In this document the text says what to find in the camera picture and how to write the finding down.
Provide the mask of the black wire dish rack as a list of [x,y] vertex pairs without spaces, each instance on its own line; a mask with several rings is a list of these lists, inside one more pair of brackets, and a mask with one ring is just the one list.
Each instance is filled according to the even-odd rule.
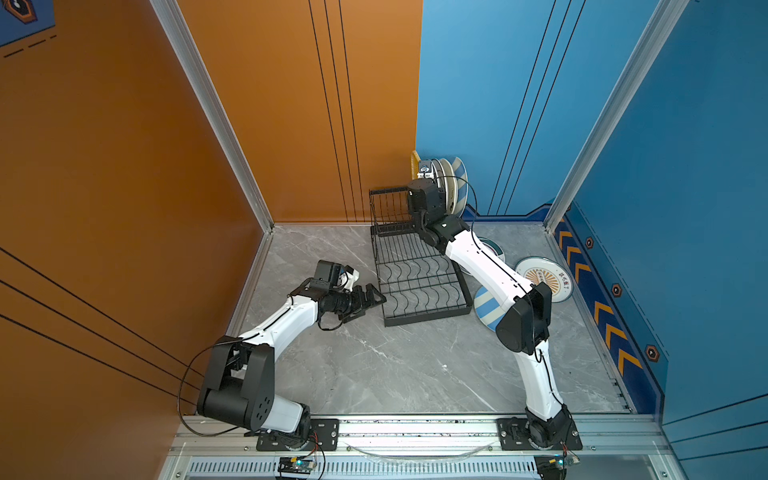
[[458,264],[416,233],[405,187],[369,192],[370,234],[384,325],[404,326],[470,313],[473,302]]

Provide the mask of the white plate red characters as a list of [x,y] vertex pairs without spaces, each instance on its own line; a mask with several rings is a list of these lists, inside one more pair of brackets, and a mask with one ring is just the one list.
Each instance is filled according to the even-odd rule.
[[417,171],[418,178],[434,179],[435,174],[436,174],[436,170],[434,168],[432,160],[420,160],[418,162],[418,171]]

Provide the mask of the blue white striped plate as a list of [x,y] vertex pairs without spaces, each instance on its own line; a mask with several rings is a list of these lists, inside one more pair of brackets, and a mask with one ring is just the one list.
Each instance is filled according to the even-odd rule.
[[469,185],[467,183],[468,174],[466,166],[459,157],[455,157],[452,162],[452,168],[454,171],[454,180],[456,181],[456,196],[455,196],[455,209],[454,214],[461,217],[466,208]]

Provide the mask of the yellow woven bamboo tray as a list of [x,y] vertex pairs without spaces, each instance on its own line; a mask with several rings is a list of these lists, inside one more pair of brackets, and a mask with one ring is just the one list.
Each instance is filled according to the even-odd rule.
[[418,178],[419,172],[420,172],[420,156],[416,150],[413,150],[410,154],[410,172],[411,172],[411,179],[415,180]]

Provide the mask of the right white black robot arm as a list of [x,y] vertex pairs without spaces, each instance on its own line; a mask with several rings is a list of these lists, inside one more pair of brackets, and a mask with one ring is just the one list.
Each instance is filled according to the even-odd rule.
[[447,212],[434,180],[412,180],[407,189],[408,210],[419,237],[467,270],[501,308],[495,334],[514,353],[520,370],[529,442],[538,449],[582,449],[580,433],[557,389],[550,361],[550,287],[532,283],[482,245],[466,222]]

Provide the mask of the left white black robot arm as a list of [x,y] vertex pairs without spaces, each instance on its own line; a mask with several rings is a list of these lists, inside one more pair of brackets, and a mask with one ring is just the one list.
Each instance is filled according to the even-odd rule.
[[276,361],[324,314],[341,326],[386,302],[373,284],[357,283],[348,265],[320,260],[312,277],[292,290],[284,304],[239,337],[223,336],[211,355],[197,400],[197,413],[249,433],[271,433],[290,449],[310,441],[310,408],[276,394]]

